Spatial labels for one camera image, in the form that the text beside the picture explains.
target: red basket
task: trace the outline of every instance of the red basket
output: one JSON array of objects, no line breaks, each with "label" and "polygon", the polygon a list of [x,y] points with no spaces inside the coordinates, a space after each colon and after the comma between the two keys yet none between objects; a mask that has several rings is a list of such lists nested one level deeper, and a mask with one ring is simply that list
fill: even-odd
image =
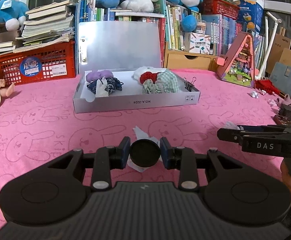
[{"label": "red basket", "polygon": [[[36,57],[40,60],[42,69],[38,74],[25,76],[20,72],[20,64],[27,57]],[[62,72],[55,72],[56,69],[62,69]],[[21,85],[74,77],[76,77],[74,41],[0,56],[0,79],[5,79],[7,85],[12,82]]]},{"label": "red basket", "polygon": [[223,0],[204,0],[201,5],[202,14],[222,14],[237,20],[239,7]]}]

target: doll foot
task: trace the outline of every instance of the doll foot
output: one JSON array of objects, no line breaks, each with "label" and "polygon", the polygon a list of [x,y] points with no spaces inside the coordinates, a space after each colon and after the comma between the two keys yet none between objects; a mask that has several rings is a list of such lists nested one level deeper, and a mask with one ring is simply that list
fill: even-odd
[{"label": "doll foot", "polygon": [[11,94],[14,92],[14,83],[12,83],[10,85],[10,87],[7,88],[7,93],[6,93],[6,96],[9,97],[11,96]]}]

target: black power adapter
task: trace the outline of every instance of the black power adapter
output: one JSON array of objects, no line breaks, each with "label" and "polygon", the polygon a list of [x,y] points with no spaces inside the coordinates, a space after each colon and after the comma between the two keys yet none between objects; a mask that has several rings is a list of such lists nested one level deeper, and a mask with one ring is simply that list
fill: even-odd
[{"label": "black power adapter", "polygon": [[285,116],[291,121],[291,106],[281,105],[278,115]]}]

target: ribbed black surface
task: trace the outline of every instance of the ribbed black surface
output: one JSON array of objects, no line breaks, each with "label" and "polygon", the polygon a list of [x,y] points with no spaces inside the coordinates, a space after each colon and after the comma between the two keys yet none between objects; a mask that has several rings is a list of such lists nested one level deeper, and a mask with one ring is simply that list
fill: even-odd
[{"label": "ribbed black surface", "polygon": [[196,194],[179,191],[171,182],[118,182],[108,192],[93,194],[82,210],[59,224],[8,223],[0,240],[283,240],[290,234],[280,223],[244,228],[222,221]]}]

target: drawer handle cutout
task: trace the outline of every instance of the drawer handle cutout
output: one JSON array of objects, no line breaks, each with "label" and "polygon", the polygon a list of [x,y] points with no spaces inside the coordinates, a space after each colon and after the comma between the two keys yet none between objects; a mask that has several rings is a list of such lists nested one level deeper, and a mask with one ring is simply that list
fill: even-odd
[{"label": "drawer handle cutout", "polygon": [[196,59],[198,56],[184,55],[187,59]]}]

